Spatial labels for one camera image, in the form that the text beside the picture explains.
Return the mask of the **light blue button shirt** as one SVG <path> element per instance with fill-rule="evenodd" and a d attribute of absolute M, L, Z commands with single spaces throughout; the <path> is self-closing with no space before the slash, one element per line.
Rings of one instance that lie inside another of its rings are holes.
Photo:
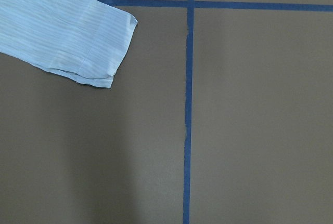
<path fill-rule="evenodd" d="M 80 84 L 110 88 L 136 18 L 97 0 L 1 0 L 1 52 Z"/>

